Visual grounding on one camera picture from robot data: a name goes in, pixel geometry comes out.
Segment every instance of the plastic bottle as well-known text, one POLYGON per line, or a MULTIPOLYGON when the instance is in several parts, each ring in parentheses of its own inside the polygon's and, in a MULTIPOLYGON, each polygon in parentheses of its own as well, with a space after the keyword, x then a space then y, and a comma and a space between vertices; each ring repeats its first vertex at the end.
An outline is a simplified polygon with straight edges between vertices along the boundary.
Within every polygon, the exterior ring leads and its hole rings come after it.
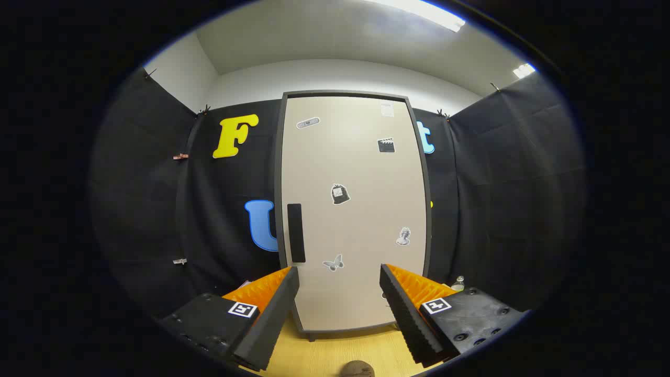
POLYGON ((455 290, 456 292, 460 292, 465 288, 465 284, 463 283, 463 276, 459 276, 456 278, 456 282, 454 285, 452 285, 452 289, 455 290))

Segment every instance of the door handle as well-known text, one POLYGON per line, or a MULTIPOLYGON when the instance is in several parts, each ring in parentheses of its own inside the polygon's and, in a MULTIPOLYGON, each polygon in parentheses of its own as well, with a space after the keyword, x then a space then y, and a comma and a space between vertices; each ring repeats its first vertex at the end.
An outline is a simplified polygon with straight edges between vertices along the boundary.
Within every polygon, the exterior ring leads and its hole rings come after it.
POLYGON ((295 263, 304 263, 305 239, 302 235, 302 206, 299 203, 286 205, 289 219, 289 242, 291 243, 291 259, 295 263))

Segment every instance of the ceiling light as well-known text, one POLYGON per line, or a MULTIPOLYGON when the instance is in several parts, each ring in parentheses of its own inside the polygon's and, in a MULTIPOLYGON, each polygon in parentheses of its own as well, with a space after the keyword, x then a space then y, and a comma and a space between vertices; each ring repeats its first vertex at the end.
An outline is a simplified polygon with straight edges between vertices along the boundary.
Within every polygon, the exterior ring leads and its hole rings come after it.
POLYGON ((394 7, 433 21, 445 28, 457 32, 465 21, 446 10, 420 0, 363 0, 394 7))
POLYGON ((513 70, 514 74, 519 78, 524 78, 529 74, 535 72, 535 68, 530 64, 522 64, 517 69, 513 70))

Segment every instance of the door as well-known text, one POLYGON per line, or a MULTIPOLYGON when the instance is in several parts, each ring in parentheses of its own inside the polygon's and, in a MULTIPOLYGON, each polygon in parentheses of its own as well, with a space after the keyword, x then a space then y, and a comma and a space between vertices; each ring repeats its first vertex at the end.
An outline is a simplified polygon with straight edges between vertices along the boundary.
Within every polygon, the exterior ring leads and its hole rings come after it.
POLYGON ((285 100, 277 232, 283 264, 299 270, 302 331, 394 322, 380 265, 424 273, 427 176, 410 109, 341 93, 285 100))

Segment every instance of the sticker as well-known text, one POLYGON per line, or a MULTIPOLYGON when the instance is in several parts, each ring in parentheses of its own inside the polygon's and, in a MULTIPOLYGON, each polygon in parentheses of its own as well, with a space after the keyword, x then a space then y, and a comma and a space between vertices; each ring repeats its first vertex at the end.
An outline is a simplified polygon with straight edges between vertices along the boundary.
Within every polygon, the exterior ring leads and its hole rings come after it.
POLYGON ((394 117, 393 115, 393 104, 392 103, 382 103, 381 104, 381 115, 383 117, 394 117))
POLYGON ((221 135, 218 139, 218 147, 212 153, 212 157, 237 156, 239 148, 235 146, 235 140, 238 146, 244 144, 249 135, 249 128, 256 127, 258 122, 258 115, 256 114, 223 119, 219 123, 221 125, 221 135))
POLYGON ((313 117, 310 119, 307 119, 306 121, 299 121, 295 126, 298 127, 298 129, 305 128, 310 125, 314 125, 321 122, 321 119, 319 117, 313 117))
POLYGON ((421 136, 421 145, 423 146, 423 153, 431 154, 435 152, 435 146, 428 142, 426 135, 430 135, 430 128, 424 127, 423 123, 417 121, 419 126, 419 135, 421 136))
POLYGON ((377 146, 380 152, 395 153, 393 138, 379 139, 377 140, 377 146))
POLYGON ((332 195, 334 205, 340 205, 351 199, 348 192, 346 192, 346 187, 338 183, 333 184, 330 194, 332 195))
POLYGON ((409 230, 409 228, 403 227, 403 229, 400 230, 400 237, 398 237, 398 239, 395 240, 395 243, 400 246, 409 245, 410 234, 412 234, 412 232, 409 230))
POLYGON ((441 311, 447 310, 451 305, 446 302, 444 299, 435 299, 433 301, 428 301, 427 303, 421 304, 430 314, 439 313, 441 311))
POLYGON ((239 315, 240 317, 251 318, 251 315, 256 311, 256 308, 257 306, 252 304, 235 303, 228 313, 239 315))
POLYGON ((344 262, 342 261, 342 254, 338 254, 335 257, 335 260, 332 262, 329 260, 325 260, 324 266, 328 267, 328 269, 332 272, 335 272, 338 268, 344 268, 344 262))
POLYGON ((251 240, 268 252, 277 251, 277 239, 270 234, 270 210, 274 207, 275 203, 264 200, 245 203, 245 209, 249 212, 251 240))

